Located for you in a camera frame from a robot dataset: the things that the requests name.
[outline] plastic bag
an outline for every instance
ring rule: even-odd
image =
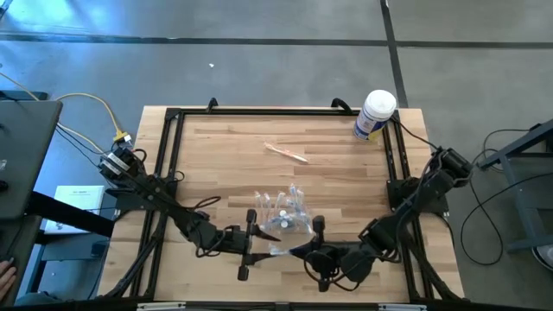
[[[288,251],[307,243],[313,236],[311,217],[304,204],[304,193],[294,186],[289,187],[289,195],[280,192],[274,205],[268,194],[255,192],[256,206],[261,211],[259,227],[264,232],[280,238],[278,244],[269,244],[272,255],[288,254]]]

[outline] wooden table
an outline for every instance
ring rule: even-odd
[[[137,148],[148,152],[145,163],[153,172],[162,133],[165,106],[146,106],[137,134]],[[418,109],[399,111],[402,123],[426,137]],[[356,240],[371,220],[389,213],[385,182],[389,179],[382,139],[375,143],[353,136],[355,117],[186,116],[177,169],[186,180],[179,183],[177,199],[185,206],[213,195],[223,199],[205,208],[219,228],[245,224],[253,193],[276,196],[290,183],[300,186],[312,215],[327,220],[327,240]],[[396,141],[391,130],[393,143]],[[421,174],[429,147],[404,133],[411,173]],[[305,155],[304,165],[264,148],[264,141]],[[164,172],[167,171],[168,146]],[[99,293],[106,293],[130,267],[137,255],[143,212],[128,213],[113,230]],[[463,296],[454,249],[447,227],[432,215],[421,217],[429,261],[449,287]],[[250,267],[247,282],[237,280],[239,256],[221,254],[196,258],[194,245],[169,220],[157,280],[156,300],[179,301],[408,301],[402,264],[377,261],[359,289],[350,293],[331,286],[319,293],[304,272],[302,260],[278,257]],[[416,261],[419,293],[422,281]],[[143,273],[143,288],[149,261]],[[342,284],[352,287],[349,281]]]

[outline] white cable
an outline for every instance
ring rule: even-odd
[[[0,72],[0,75],[2,75],[4,78],[11,81],[16,86],[19,86],[22,90],[24,90],[34,100],[40,101],[31,91],[29,91],[25,86],[22,86],[21,83],[19,83],[19,82],[15,81],[14,79],[8,77],[4,73]],[[113,116],[113,112],[111,111],[110,106],[103,99],[101,99],[97,96],[88,94],[88,93],[69,93],[69,94],[58,97],[56,99],[56,101],[61,100],[63,98],[73,97],[73,96],[85,96],[85,97],[88,97],[88,98],[94,98],[94,99],[98,100],[100,103],[104,104],[104,107],[110,113],[111,121],[113,122],[113,125],[115,126],[116,136],[122,134],[122,131],[119,129],[119,127],[117,125],[117,122],[115,122],[115,117]],[[96,143],[94,143],[90,138],[84,136],[83,134],[79,133],[76,130],[72,130],[72,129],[66,127],[65,125],[63,125],[59,122],[58,122],[58,126],[60,126],[63,130],[69,131],[69,132],[73,133],[74,135],[79,136],[80,138],[82,138],[86,142],[90,143],[97,151],[104,153],[104,151],[100,147],[98,147],[98,145]]]

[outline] concrete floor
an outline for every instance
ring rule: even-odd
[[[397,40],[552,42],[548,0],[389,0]],[[0,32],[159,37],[385,40],[378,0],[112,1],[14,0]],[[465,157],[480,152],[485,135],[529,128],[553,116],[553,49],[400,48],[409,107],[423,109],[429,138]],[[122,127],[137,130],[144,105],[328,105],[341,97],[360,106],[368,92],[396,92],[386,47],[164,45],[0,41],[2,71],[52,97],[90,92],[108,100]],[[14,88],[0,80],[0,89]],[[61,122],[107,149],[113,129],[103,108],[69,99]],[[516,137],[500,134],[501,147]],[[104,184],[77,151],[55,137],[36,185],[53,195],[66,184]],[[482,198],[505,186],[495,173],[478,173]],[[459,241],[461,222],[475,206],[468,188],[448,196]],[[486,207],[505,241],[521,237],[506,194]],[[467,228],[468,250],[486,261],[499,250],[479,214]],[[470,262],[459,243],[457,261],[467,298],[496,304],[553,308],[553,275],[527,252],[500,263]],[[63,298],[85,298],[96,268],[50,263],[41,284]],[[70,278],[64,271],[86,273]]]

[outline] white container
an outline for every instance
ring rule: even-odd
[[[372,91],[366,97],[363,109],[355,121],[353,134],[359,139],[374,141],[393,115],[396,106],[396,98],[390,92]]]

